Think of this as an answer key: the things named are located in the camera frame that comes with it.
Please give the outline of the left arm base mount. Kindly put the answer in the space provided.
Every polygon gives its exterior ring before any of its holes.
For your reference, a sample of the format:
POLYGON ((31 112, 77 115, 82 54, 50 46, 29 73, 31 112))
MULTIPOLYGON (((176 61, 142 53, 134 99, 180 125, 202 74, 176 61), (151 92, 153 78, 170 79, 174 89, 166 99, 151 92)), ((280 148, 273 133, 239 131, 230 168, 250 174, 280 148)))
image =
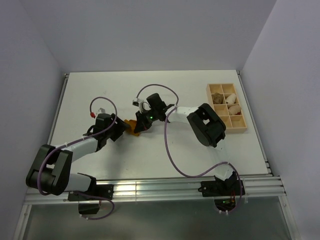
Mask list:
POLYGON ((85 192, 69 192, 67 200, 69 202, 78 202, 78 213, 81 217, 88 218, 89 220, 100 220, 110 216, 115 210, 115 204, 112 201, 113 193, 113 184, 96 185, 85 192), (111 210, 109 210, 106 215, 98 217, 97 214, 102 205, 102 201, 111 203, 111 210))

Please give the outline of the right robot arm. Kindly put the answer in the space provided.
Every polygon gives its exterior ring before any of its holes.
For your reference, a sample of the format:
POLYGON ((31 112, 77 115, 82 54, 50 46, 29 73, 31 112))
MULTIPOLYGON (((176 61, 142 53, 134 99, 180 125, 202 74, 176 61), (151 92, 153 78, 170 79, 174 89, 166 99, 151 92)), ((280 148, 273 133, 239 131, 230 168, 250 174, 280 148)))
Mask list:
POLYGON ((234 184, 239 181, 239 173, 229 162, 227 151, 223 146, 226 137, 226 125, 213 108, 203 103, 198 107, 183 107, 176 104, 165 104, 158 93, 154 93, 146 100, 136 97, 132 105, 138 107, 135 113, 135 134, 150 129, 153 122, 164 122, 164 146, 170 163, 175 170, 186 178, 200 178, 214 171, 217 191, 222 195, 229 194, 234 184), (213 154, 214 165, 198 175, 188 175, 182 172, 171 156, 168 146, 168 124, 186 123, 191 127, 196 139, 213 154))

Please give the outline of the mustard striped sock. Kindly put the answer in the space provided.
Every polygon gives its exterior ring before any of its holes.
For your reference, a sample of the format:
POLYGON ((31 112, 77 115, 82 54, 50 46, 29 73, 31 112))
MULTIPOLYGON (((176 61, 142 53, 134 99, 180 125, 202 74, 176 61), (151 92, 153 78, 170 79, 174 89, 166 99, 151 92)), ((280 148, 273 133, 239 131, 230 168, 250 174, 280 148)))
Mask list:
POLYGON ((136 136, 136 137, 140 136, 140 134, 141 134, 140 132, 138 132, 138 133, 135 133, 135 132, 134 132, 135 127, 136 127, 136 125, 137 125, 137 121, 136 121, 136 120, 133 120, 133 119, 130 119, 130 120, 125 119, 124 122, 129 125, 129 128, 125 130, 128 134, 133 135, 133 136, 136 136))

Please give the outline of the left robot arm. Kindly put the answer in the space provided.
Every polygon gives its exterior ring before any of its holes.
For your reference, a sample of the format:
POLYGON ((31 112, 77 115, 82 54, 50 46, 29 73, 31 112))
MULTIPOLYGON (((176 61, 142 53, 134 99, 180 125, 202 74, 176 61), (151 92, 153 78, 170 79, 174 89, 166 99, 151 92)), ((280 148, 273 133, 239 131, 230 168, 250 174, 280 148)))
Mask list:
POLYGON ((42 145, 26 176, 26 185, 45 196, 79 192, 86 200, 101 197, 97 179, 84 173, 71 173, 72 163, 100 151, 107 140, 116 141, 128 129, 130 125, 114 113, 98 114, 95 124, 80 139, 60 146, 42 145))

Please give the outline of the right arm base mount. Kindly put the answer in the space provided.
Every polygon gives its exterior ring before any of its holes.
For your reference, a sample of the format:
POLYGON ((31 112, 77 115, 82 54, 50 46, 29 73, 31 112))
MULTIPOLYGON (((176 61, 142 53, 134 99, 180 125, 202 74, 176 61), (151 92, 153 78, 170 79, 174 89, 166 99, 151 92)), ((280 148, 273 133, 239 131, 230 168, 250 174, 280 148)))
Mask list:
POLYGON ((236 197, 240 197, 245 193, 243 188, 243 182, 231 180, 230 183, 222 181, 218 178, 211 181, 202 181, 198 192, 202 194, 202 197, 222 197, 221 199, 215 199, 214 204, 219 211, 231 211, 237 205, 236 197))

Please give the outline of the brown sock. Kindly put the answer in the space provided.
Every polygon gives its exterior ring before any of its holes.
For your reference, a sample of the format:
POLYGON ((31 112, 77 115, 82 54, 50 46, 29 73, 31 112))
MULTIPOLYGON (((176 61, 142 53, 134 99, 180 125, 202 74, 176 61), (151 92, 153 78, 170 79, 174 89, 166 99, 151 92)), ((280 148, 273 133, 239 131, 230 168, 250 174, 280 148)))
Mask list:
POLYGON ((223 104, 223 101, 224 101, 224 96, 219 92, 216 92, 212 95, 212 102, 214 105, 223 104))

